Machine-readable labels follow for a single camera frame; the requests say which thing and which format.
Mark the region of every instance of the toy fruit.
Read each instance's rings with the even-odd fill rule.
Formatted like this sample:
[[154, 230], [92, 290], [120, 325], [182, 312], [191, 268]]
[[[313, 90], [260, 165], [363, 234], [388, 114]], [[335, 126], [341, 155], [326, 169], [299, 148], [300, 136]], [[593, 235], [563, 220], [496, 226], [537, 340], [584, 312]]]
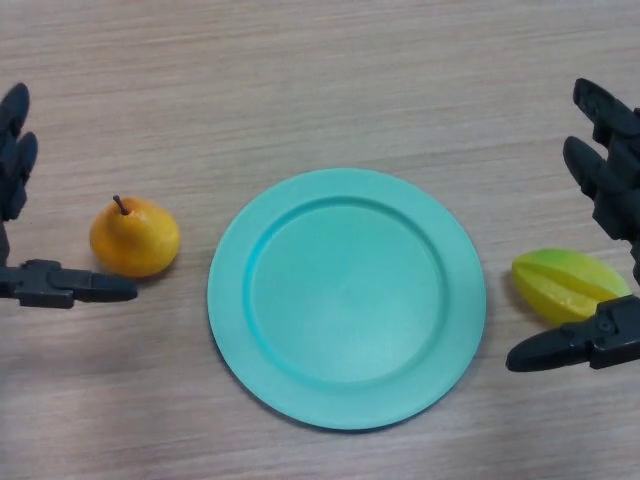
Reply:
[[554, 326], [585, 320], [598, 303], [631, 293], [611, 267], [572, 250], [526, 253], [513, 261], [511, 272], [527, 303]]
[[137, 197], [107, 206], [91, 226], [91, 249], [104, 267], [127, 277], [147, 277], [171, 264], [180, 248], [180, 230], [173, 216]]

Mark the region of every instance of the pear stem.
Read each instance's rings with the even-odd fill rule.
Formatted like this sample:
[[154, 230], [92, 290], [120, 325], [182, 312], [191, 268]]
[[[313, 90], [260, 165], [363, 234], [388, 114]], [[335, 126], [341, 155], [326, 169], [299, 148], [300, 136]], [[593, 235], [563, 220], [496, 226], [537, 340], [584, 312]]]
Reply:
[[118, 206], [120, 207], [120, 213], [123, 215], [129, 215], [129, 210], [127, 210], [127, 207], [124, 206], [124, 203], [122, 203], [122, 200], [120, 199], [120, 195], [114, 195], [113, 196], [113, 201], [116, 202], [118, 204]]

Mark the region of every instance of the wooden table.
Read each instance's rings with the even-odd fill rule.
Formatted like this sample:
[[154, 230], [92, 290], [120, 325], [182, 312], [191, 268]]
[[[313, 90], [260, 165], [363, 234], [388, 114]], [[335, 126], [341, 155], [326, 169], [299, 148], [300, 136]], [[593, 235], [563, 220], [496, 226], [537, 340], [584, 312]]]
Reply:
[[[518, 375], [504, 360], [543, 328], [513, 294], [514, 256], [576, 248], [633, 282], [628, 245], [591, 220], [561, 150], [591, 133], [576, 77], [640, 103], [639, 25], [637, 0], [2, 2], [0, 90], [29, 85], [41, 144], [10, 261], [94, 268], [89, 225], [114, 193], [161, 203], [184, 239], [132, 303], [3, 301], [0, 478], [637, 478], [637, 363]], [[205, 309], [234, 214], [334, 166], [395, 174], [447, 205], [489, 290], [457, 388], [361, 435], [260, 407], [225, 370]]]

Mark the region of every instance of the yellow pear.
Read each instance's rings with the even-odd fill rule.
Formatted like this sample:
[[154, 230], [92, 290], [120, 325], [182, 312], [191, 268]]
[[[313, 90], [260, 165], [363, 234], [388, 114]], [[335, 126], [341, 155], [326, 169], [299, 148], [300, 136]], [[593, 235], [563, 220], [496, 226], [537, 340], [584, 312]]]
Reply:
[[180, 230], [173, 216], [138, 197], [113, 197], [91, 226], [91, 249], [112, 273], [142, 278], [167, 268], [178, 254]]

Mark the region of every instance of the plastic plate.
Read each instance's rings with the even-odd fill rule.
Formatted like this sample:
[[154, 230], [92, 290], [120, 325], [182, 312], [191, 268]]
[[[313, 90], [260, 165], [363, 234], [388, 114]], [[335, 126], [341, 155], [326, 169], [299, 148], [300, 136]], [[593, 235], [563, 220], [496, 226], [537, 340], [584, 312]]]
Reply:
[[347, 430], [441, 398], [486, 317], [480, 261], [451, 213], [357, 169], [299, 175], [250, 202], [220, 241], [207, 300], [220, 352], [250, 392]]

